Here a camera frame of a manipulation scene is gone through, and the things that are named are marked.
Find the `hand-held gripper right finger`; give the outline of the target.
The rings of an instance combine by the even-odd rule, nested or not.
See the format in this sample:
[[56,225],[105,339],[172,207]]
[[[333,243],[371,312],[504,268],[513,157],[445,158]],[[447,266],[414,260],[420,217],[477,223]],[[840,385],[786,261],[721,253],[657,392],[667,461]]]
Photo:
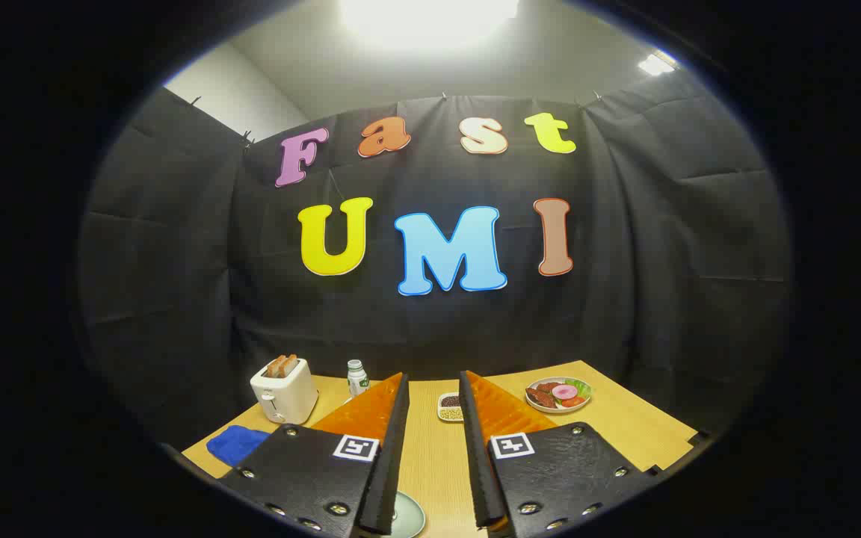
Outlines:
[[663,481],[583,421],[546,418],[474,372],[459,374],[475,524],[490,537],[578,537]]

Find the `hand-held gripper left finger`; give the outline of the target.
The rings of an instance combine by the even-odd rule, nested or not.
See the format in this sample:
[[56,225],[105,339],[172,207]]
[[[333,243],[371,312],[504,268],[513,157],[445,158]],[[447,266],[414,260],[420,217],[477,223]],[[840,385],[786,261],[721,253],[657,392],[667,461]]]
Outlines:
[[281,425],[219,487],[287,537],[390,534],[409,406],[399,372],[311,427]]

